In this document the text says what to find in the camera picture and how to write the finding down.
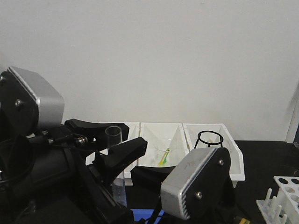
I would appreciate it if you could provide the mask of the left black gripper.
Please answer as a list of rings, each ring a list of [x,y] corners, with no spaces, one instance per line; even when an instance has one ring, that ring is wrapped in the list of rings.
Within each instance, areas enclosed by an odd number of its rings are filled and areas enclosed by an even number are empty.
[[[125,123],[92,123],[78,119],[29,138],[17,135],[0,143],[1,212],[18,222],[37,203],[65,192],[87,207],[90,217],[103,224],[133,223],[133,213],[116,202],[110,186],[131,163],[146,153],[148,142],[138,137],[113,146],[108,155],[106,129],[117,126],[128,139]],[[102,183],[88,170],[98,169]]]

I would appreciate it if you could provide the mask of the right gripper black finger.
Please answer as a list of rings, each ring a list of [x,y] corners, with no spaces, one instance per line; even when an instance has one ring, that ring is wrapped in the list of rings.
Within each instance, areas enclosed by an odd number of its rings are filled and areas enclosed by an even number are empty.
[[[147,167],[135,166],[131,170],[133,186],[145,188],[160,188],[162,182],[176,166],[170,167]]]

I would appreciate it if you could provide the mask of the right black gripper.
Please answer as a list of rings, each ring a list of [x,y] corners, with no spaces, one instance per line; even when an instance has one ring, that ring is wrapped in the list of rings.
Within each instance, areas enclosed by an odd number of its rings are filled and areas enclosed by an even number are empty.
[[[236,204],[232,182],[161,185],[161,209],[169,224],[251,224]]]

